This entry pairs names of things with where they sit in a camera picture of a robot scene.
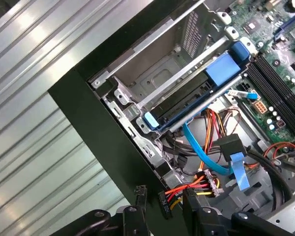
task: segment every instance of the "black connector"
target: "black connector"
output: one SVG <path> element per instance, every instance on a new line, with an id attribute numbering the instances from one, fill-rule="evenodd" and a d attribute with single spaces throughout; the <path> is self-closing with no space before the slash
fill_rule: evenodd
<path id="1" fill-rule="evenodd" d="M 179 155 L 178 158 L 177 158 L 177 166 L 178 166 L 178 168 L 181 168 L 181 169 L 185 168 L 185 166 L 187 165 L 187 161 L 188 161 L 187 157 Z"/>
<path id="2" fill-rule="evenodd" d="M 247 151 L 242 144 L 238 134 L 231 134 L 229 136 L 222 137 L 214 142 L 215 145 L 221 147 L 223 156 L 227 162 L 232 161 L 231 155 L 242 152 L 244 156 L 247 155 Z"/>
<path id="3" fill-rule="evenodd" d="M 173 217 L 173 214 L 168 204 L 168 201 L 166 199 L 166 195 L 164 191 L 158 194 L 158 202 L 159 202 L 159 206 L 161 208 L 164 218 L 167 220 L 171 219 Z"/>

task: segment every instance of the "blue plastic latch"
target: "blue plastic latch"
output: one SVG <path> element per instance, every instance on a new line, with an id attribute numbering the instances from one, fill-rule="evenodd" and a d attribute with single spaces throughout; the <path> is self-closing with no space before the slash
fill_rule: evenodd
<path id="1" fill-rule="evenodd" d="M 156 129 L 159 126 L 159 123 L 152 116 L 152 114 L 150 112 L 145 113 L 143 118 L 146 121 L 146 123 L 149 125 L 149 127 L 151 128 L 151 130 Z"/>
<path id="2" fill-rule="evenodd" d="M 255 92 L 245 92 L 245 91 L 230 89 L 230 90 L 227 90 L 226 94 L 234 96 L 234 97 L 247 98 L 251 100 L 258 99 L 258 94 L 256 94 Z"/>
<path id="3" fill-rule="evenodd" d="M 217 86 L 221 86 L 240 72 L 240 67 L 233 58 L 224 53 L 212 62 L 205 70 Z"/>
<path id="4" fill-rule="evenodd" d="M 231 167 L 234 171 L 237 184 L 239 186 L 239 189 L 242 191 L 246 188 L 249 188 L 249 182 L 246 175 L 245 167 L 243 164 L 244 154 L 242 152 L 238 152 L 235 154 L 232 154 L 231 156 Z"/>
<path id="5" fill-rule="evenodd" d="M 258 95 L 256 93 L 254 93 L 254 92 L 249 92 L 248 95 L 247 95 L 247 98 L 251 99 L 251 100 L 257 100 Z"/>
<path id="6" fill-rule="evenodd" d="M 239 66 L 242 66 L 249 59 L 250 53 L 246 46 L 239 41 L 231 47 L 230 55 Z"/>

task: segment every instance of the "wire bundle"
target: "wire bundle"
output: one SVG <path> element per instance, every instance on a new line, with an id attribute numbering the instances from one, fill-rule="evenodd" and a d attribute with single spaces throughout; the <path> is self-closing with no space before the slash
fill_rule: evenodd
<path id="1" fill-rule="evenodd" d="M 178 203 L 182 201 L 182 198 L 181 198 L 182 191 L 187 187 L 193 188 L 197 192 L 197 195 L 213 194 L 213 192 L 210 189 L 210 184 L 208 184 L 204 178 L 205 176 L 201 176 L 194 182 L 180 184 L 176 186 L 175 188 L 165 192 L 165 195 L 167 195 L 167 201 L 169 203 L 174 199 L 175 195 L 177 194 L 178 199 L 171 204 L 170 209 L 171 210 L 174 209 L 175 205 L 177 205 Z M 219 185 L 220 185 L 220 180 L 216 178 L 217 188 L 219 188 Z"/>
<path id="2" fill-rule="evenodd" d="M 273 207 L 272 210 L 276 210 L 279 206 L 281 206 L 284 202 L 290 200 L 292 198 L 292 192 L 285 182 L 285 180 L 281 177 L 280 173 L 276 170 L 276 168 L 272 165 L 271 161 L 266 159 L 262 154 L 257 151 L 251 150 L 248 148 L 247 150 L 248 156 L 256 160 L 260 165 L 268 172 L 272 188 L 273 188 Z"/>
<path id="3" fill-rule="evenodd" d="M 267 155 L 268 153 L 275 148 L 274 153 L 273 153 L 273 157 L 272 159 L 275 159 L 277 157 L 277 153 L 279 151 L 279 149 L 284 148 L 284 147 L 289 147 L 289 148 L 294 148 L 295 149 L 295 144 L 292 144 L 290 142 L 279 142 L 279 143 L 275 143 L 272 144 L 264 153 L 263 153 L 263 157 L 265 159 L 267 159 Z M 245 164 L 249 169 L 253 169 L 255 167 L 257 167 L 259 165 L 258 162 L 253 163 L 253 164 Z"/>

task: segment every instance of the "motherboard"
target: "motherboard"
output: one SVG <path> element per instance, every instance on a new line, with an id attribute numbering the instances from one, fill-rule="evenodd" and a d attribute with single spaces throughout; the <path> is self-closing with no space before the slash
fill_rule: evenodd
<path id="1" fill-rule="evenodd" d="M 295 142 L 294 6 L 286 0 L 246 0 L 227 11 L 260 52 L 237 84 L 258 99 L 242 102 L 273 143 Z"/>

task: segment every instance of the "screw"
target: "screw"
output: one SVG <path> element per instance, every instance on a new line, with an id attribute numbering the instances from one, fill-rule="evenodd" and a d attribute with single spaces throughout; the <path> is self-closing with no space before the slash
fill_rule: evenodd
<path id="1" fill-rule="evenodd" d="M 241 218 L 241 219 L 244 219 L 244 220 L 247 220 L 248 219 L 248 216 L 243 214 L 243 213 L 238 213 L 238 216 Z"/>
<path id="2" fill-rule="evenodd" d="M 100 211 L 98 211 L 98 212 L 96 212 L 95 214 L 94 214 L 94 216 L 96 216 L 96 217 L 103 217 L 105 214 L 104 213 L 102 213 L 102 212 L 100 212 Z"/>
<path id="3" fill-rule="evenodd" d="M 134 208 L 134 207 L 130 207 L 130 208 L 129 208 L 129 211 L 135 212 L 135 211 L 137 211 L 137 209 Z"/>

